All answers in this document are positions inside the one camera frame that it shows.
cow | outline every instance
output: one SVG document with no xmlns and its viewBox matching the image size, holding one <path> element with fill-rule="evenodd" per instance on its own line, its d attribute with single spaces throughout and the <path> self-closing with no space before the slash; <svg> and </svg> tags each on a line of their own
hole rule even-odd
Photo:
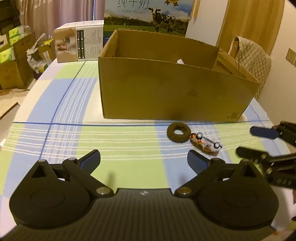
<svg viewBox="0 0 296 241">
<path fill-rule="evenodd" d="M 153 25 L 155 26 L 156 33 L 158 32 L 161 22 L 164 22 L 165 24 L 167 24 L 167 29 L 168 29 L 167 33 L 173 31 L 175 20 L 176 20 L 174 16 L 160 13 L 161 9 L 158 9 L 156 7 L 148 8 L 148 9 L 151 10 L 152 21 L 153 21 Z"/>
</svg>

tablecloth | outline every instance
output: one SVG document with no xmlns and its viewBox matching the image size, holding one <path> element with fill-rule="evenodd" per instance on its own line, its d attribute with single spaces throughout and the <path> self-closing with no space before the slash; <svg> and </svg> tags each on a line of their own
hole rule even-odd
<svg viewBox="0 0 296 241">
<path fill-rule="evenodd" d="M 98 149 L 101 164 L 92 176 L 113 190 L 169 187 L 174 192 L 196 174 L 187 164 L 187 153 L 194 147 L 190 142 L 171 142 L 166 137 L 170 123 L 104 119 L 97 61 L 58 64 L 55 60 L 22 103 L 0 152 L 0 237 L 15 225 L 10 196 L 40 158 L 61 163 Z M 218 157 L 227 163 L 240 161 L 235 155 L 240 145 L 265 149 L 271 155 L 289 153 L 280 139 L 250 135 L 252 125 L 272 126 L 255 99 L 239 122 L 187 125 L 192 132 L 219 141 L 223 148 Z"/>
</svg>

wall socket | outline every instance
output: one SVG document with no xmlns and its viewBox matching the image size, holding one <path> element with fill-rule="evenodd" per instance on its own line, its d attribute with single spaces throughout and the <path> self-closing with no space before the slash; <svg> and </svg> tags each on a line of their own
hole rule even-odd
<svg viewBox="0 0 296 241">
<path fill-rule="evenodd" d="M 294 64 L 296 59 L 296 53 L 289 48 L 287 56 L 286 56 L 286 60 L 288 60 L 291 64 Z"/>
</svg>

toy car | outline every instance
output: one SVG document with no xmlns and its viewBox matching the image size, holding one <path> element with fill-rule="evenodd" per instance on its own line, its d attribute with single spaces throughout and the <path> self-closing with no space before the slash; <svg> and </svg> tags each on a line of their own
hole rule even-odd
<svg viewBox="0 0 296 241">
<path fill-rule="evenodd" d="M 222 146 L 219 142 L 213 142 L 202 136 L 201 132 L 192 133 L 190 139 L 193 143 L 200 145 L 204 151 L 218 153 Z"/>
</svg>

green square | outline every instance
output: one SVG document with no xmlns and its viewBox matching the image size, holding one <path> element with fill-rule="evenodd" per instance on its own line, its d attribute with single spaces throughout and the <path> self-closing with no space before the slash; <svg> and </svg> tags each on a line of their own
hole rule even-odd
<svg viewBox="0 0 296 241">
<path fill-rule="evenodd" d="M 73 79 L 80 71 L 84 62 L 71 62 L 63 65 L 54 79 Z"/>
<path fill-rule="evenodd" d="M 239 146 L 265 150 L 260 138 L 250 134 L 251 125 L 247 122 L 216 124 L 215 128 L 222 140 L 222 146 L 227 150 L 232 163 L 236 164 L 241 160 L 241 158 L 235 154 L 235 150 Z"/>
<path fill-rule="evenodd" d="M 0 151 L 0 195 L 3 195 L 5 180 L 11 159 L 25 124 L 13 123 Z"/>
<path fill-rule="evenodd" d="M 153 126 L 83 126 L 77 157 L 93 149 L 101 163 L 92 173 L 112 188 L 168 188 Z"/>
<path fill-rule="evenodd" d="M 77 78 L 98 78 L 99 77 L 99 63 L 98 61 L 85 61 L 77 75 Z"/>
</svg>

